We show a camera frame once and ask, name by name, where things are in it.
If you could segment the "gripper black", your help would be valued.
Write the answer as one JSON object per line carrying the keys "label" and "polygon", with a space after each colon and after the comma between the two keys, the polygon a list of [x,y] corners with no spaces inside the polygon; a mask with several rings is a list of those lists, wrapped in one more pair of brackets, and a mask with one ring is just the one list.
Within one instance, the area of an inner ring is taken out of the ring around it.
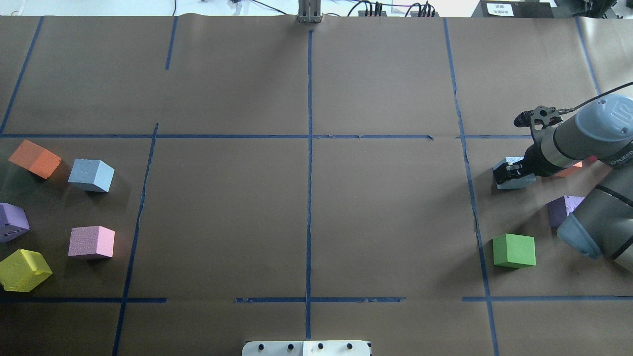
{"label": "gripper black", "polygon": [[551,175],[551,163],[536,144],[532,144],[525,151],[524,158],[516,164],[500,164],[494,169],[497,184],[522,184],[524,177],[529,175],[539,177]]}

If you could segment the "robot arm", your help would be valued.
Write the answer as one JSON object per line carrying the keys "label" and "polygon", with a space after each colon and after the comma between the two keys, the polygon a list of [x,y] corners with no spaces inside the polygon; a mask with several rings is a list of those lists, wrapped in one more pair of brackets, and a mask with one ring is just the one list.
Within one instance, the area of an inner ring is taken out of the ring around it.
{"label": "robot arm", "polygon": [[551,177],[590,158],[603,165],[603,178],[586,194],[556,235],[590,259],[604,258],[632,270],[632,99],[602,94],[579,107],[538,106],[514,120],[529,128],[532,145],[514,162],[493,168],[497,184],[529,175]]}

